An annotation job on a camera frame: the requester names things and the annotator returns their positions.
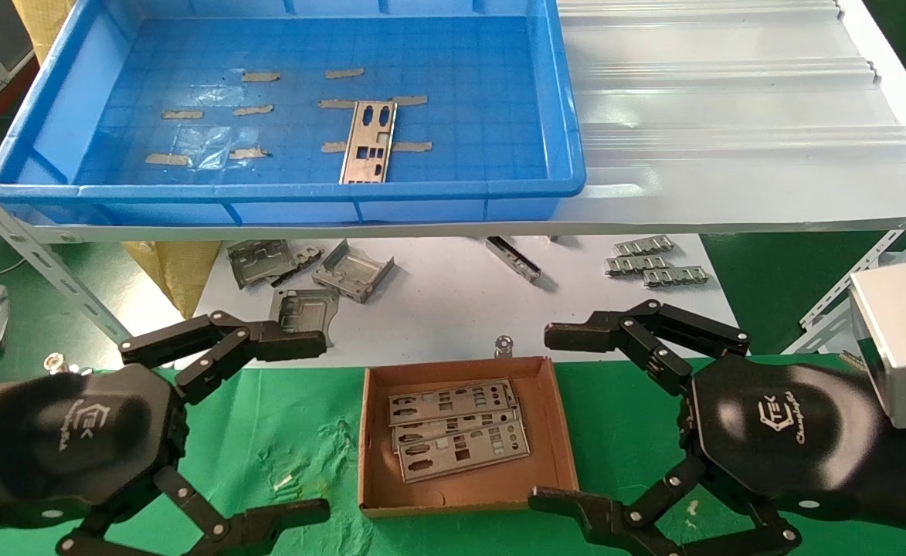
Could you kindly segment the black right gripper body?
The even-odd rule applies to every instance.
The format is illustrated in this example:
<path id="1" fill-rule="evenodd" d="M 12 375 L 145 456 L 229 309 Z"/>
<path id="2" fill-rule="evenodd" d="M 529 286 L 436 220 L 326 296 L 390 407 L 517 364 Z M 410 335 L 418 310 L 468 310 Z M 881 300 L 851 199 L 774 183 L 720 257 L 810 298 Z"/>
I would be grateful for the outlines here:
<path id="1" fill-rule="evenodd" d="M 753 500 L 810 520 L 906 529 L 906 429 L 866 375 L 728 355 L 688 391 L 704 485 L 728 506 Z"/>

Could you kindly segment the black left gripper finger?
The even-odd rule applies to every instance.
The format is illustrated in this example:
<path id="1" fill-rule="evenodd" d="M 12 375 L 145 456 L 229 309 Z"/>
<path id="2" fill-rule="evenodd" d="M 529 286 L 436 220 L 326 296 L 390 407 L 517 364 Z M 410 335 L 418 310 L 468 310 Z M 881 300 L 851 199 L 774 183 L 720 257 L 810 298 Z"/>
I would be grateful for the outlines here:
<path id="1" fill-rule="evenodd" d="M 276 321 L 244 321 L 226 312 L 202 314 L 118 345 L 125 364 L 157 368 L 198 355 L 176 376 L 187 404 L 197 405 L 246 364 L 319 357 L 327 351 L 322 331 L 286 332 Z"/>
<path id="2" fill-rule="evenodd" d="M 154 487 L 169 497 L 172 503 L 201 529 L 202 537 L 185 552 L 187 555 L 269 555 L 277 539 L 287 529 L 322 524 L 331 517 L 328 500 L 272 504 L 248 509 L 232 517 L 223 517 L 218 510 L 174 468 L 166 466 L 156 472 Z M 91 514 L 79 527 L 72 529 L 58 542 L 58 555 L 151 555 L 113 541 L 104 535 L 111 520 Z"/>

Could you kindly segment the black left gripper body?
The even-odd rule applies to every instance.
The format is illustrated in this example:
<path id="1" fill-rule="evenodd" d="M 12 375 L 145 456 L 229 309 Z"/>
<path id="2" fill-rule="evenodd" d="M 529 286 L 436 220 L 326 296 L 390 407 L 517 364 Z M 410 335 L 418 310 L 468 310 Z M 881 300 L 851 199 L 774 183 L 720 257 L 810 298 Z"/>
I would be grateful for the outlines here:
<path id="1" fill-rule="evenodd" d="M 0 529 L 134 517 L 190 429 L 180 395 L 137 364 L 0 383 Z"/>

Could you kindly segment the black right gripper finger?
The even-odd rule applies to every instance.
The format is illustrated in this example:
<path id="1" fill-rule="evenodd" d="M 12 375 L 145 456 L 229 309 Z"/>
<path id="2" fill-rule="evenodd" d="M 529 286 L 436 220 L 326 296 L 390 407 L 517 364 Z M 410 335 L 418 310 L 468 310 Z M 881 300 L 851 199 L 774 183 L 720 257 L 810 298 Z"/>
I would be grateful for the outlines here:
<path id="1" fill-rule="evenodd" d="M 528 503 L 538 513 L 562 515 L 577 522 L 589 544 L 612 547 L 630 555 L 787 555 L 803 536 L 774 507 L 743 504 L 754 527 L 748 531 L 678 544 L 657 522 L 707 476 L 704 461 L 687 456 L 639 499 L 624 504 L 611 497 L 534 486 Z"/>
<path id="2" fill-rule="evenodd" d="M 552 351 L 622 352 L 669 395 L 684 395 L 693 368 L 668 342 L 707 357 L 745 356 L 744 331 L 659 300 L 644 300 L 626 312 L 593 312 L 582 324 L 550 323 L 545 347 Z"/>

